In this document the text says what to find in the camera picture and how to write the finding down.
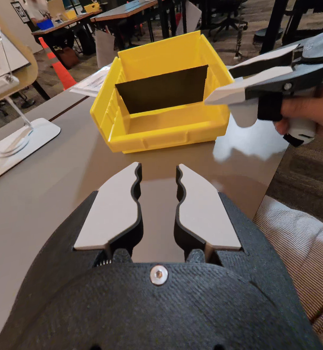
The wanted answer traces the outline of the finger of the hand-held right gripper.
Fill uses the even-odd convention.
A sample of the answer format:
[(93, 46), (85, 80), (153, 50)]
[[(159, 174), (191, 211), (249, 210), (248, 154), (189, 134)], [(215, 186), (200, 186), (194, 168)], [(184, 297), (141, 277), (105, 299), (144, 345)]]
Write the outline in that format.
[(251, 127), (257, 120), (258, 98), (247, 98), (245, 89), (291, 72), (291, 67), (273, 67), (248, 78), (237, 78), (234, 83), (215, 89), (204, 104), (227, 105), (239, 127)]
[(298, 44), (270, 51), (228, 69), (233, 78), (248, 77), (275, 67), (291, 67)]

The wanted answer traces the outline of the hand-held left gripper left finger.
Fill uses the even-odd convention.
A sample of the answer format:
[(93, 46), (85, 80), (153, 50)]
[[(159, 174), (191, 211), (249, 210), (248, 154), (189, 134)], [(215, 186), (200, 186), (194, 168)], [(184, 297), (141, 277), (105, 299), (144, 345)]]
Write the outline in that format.
[(74, 244), (77, 251), (123, 248), (132, 256), (143, 237), (142, 164), (134, 162), (108, 179), (99, 189)]

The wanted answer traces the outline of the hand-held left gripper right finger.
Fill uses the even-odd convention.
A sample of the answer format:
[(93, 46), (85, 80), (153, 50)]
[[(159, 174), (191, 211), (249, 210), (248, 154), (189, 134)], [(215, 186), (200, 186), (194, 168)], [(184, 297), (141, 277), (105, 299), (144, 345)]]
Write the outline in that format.
[(174, 240), (185, 261), (193, 250), (211, 261), (216, 251), (242, 252), (242, 245), (217, 189), (184, 164), (176, 167), (178, 204)]

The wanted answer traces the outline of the yellow plastic bin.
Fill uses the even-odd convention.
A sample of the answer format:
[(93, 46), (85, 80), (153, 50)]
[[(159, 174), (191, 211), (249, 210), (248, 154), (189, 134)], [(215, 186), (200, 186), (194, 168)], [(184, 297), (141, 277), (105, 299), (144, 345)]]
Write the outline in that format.
[[(115, 85), (208, 65), (203, 101), (129, 114)], [(226, 133), (227, 105), (205, 105), (218, 87), (234, 82), (200, 31), (120, 51), (91, 107), (91, 117), (112, 152), (133, 153), (214, 141)]]

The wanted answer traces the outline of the grey desk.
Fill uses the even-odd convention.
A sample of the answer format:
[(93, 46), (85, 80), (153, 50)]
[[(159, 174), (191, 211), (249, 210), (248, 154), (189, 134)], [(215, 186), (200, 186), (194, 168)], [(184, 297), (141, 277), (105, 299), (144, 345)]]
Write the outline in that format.
[(50, 119), (59, 135), (0, 177), (0, 332), (37, 253), (55, 229), (113, 175), (142, 164), (144, 235), (134, 262), (182, 262), (174, 241), (176, 166), (184, 164), (224, 192), (253, 219), (288, 143), (268, 121), (240, 128), (230, 117), (225, 136), (132, 154), (113, 153), (90, 109), (93, 97), (64, 91), (27, 113)]

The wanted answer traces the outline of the person's right hand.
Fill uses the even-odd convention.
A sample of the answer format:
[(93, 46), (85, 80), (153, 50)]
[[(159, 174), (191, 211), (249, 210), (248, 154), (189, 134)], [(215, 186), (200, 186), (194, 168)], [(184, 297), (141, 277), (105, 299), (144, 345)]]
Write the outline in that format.
[(287, 133), (290, 120), (301, 118), (315, 122), (317, 124), (317, 134), (323, 137), (323, 86), (317, 97), (284, 99), (281, 106), (281, 115), (282, 120), (274, 123), (280, 135)]

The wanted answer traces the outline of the black pole stand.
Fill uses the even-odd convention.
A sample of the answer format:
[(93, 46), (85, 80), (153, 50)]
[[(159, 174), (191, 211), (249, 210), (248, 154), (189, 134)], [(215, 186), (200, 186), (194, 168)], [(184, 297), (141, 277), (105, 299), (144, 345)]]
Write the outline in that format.
[(260, 54), (273, 50), (288, 0), (275, 0)]

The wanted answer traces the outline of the black office chair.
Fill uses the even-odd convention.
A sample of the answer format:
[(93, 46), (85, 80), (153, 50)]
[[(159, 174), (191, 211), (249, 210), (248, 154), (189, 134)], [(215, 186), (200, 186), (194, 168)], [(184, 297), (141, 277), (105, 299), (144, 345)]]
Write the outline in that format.
[(234, 50), (235, 60), (243, 58), (241, 53), (243, 32), (248, 29), (248, 22), (243, 20), (242, 11), (246, 8), (246, 0), (214, 0), (208, 1), (208, 14), (215, 13), (225, 18), (218, 22), (209, 21), (208, 37), (216, 42), (222, 30), (233, 28), (237, 32), (236, 47)]

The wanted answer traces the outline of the black bin divider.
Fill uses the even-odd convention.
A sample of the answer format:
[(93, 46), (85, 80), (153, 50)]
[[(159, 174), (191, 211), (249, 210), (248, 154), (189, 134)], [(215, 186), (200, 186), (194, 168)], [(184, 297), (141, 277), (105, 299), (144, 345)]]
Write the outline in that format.
[(116, 84), (129, 114), (203, 101), (208, 65)]

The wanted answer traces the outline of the grey upright panel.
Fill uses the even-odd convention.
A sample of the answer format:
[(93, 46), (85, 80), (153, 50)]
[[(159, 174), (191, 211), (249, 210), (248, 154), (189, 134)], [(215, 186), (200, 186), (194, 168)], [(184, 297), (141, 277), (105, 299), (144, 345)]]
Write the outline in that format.
[[(186, 33), (194, 32), (198, 26), (199, 20), (202, 17), (202, 11), (191, 3), (190, 1), (185, 1), (185, 17), (186, 17)], [(183, 18), (181, 14), (181, 18), (178, 22), (176, 29), (176, 36), (184, 34), (183, 30)]]
[(95, 31), (97, 66), (99, 69), (111, 64), (115, 59), (115, 38), (102, 30)]

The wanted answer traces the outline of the person's grey striped clothing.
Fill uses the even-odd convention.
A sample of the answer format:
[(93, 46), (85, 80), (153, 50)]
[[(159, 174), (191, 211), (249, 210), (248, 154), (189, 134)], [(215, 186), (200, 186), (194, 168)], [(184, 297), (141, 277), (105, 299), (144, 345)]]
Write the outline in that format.
[(286, 265), (314, 330), (323, 334), (323, 222), (269, 196), (254, 222)]

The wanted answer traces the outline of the white document stand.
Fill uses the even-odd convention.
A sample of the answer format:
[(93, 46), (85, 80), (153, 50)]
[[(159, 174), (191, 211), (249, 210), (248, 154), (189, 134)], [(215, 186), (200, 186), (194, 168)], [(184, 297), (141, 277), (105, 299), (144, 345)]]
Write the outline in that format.
[(14, 36), (2, 22), (0, 31), (29, 61), (29, 65), (0, 77), (0, 101), (5, 99), (19, 114), (24, 126), (0, 141), (0, 176), (59, 135), (61, 129), (45, 118), (29, 121), (12, 101), (11, 95), (31, 85), (37, 78), (38, 67), (32, 50)]

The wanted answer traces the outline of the white paper sheet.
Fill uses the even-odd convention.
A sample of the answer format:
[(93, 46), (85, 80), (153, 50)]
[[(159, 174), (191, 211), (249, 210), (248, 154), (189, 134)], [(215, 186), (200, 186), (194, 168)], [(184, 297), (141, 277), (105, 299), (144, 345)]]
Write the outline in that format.
[(97, 97), (109, 71), (112, 63), (99, 69), (94, 74), (88, 76), (76, 85), (73, 85), (69, 91), (89, 97)]

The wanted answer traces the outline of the wooden background table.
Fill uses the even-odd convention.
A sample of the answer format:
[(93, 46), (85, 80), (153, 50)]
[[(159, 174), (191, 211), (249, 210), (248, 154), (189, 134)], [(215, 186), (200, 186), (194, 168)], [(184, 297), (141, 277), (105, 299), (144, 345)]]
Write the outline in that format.
[(47, 29), (38, 29), (32, 32), (36, 41), (42, 38), (50, 47), (53, 53), (57, 54), (61, 46), (57, 45), (57, 40), (63, 34), (71, 32), (74, 36), (73, 43), (79, 46), (79, 52), (83, 55), (92, 55), (96, 53), (96, 44), (91, 30), (91, 19), (102, 13), (102, 10), (84, 13), (76, 18), (62, 21), (61, 23), (53, 22), (53, 27)]
[(114, 9), (103, 11), (91, 18), (96, 28), (109, 31), (120, 50), (131, 44), (132, 37), (140, 31), (141, 24), (150, 21), (158, 1), (130, 1)]

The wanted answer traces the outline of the orange traffic cone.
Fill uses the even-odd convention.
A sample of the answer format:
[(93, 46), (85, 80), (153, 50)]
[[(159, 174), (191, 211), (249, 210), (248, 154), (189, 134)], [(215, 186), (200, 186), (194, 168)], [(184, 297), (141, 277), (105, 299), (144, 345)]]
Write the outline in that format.
[(73, 79), (64, 65), (59, 61), (57, 56), (52, 52), (50, 47), (45, 43), (44, 39), (42, 37), (39, 37), (39, 41), (47, 54), (51, 66), (54, 68), (59, 80), (63, 85), (63, 90), (70, 89), (76, 85), (76, 81)]

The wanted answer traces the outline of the brown bag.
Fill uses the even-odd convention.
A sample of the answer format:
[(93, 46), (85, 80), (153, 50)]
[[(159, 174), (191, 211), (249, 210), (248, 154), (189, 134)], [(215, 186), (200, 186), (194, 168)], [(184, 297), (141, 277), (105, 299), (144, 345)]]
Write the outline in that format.
[(76, 52), (70, 47), (65, 47), (63, 49), (58, 50), (57, 52), (60, 59), (62, 60), (63, 65), (67, 69), (71, 69), (80, 63)]

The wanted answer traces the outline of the printed tag poster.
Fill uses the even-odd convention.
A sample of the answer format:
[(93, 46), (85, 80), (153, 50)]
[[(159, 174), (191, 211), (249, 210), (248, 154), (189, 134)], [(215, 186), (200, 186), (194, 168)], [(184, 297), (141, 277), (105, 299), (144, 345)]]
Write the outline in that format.
[(21, 19), (22, 23), (26, 24), (31, 21), (27, 12), (24, 10), (23, 6), (19, 1), (13, 1), (10, 3), (13, 9), (16, 11), (17, 15)]

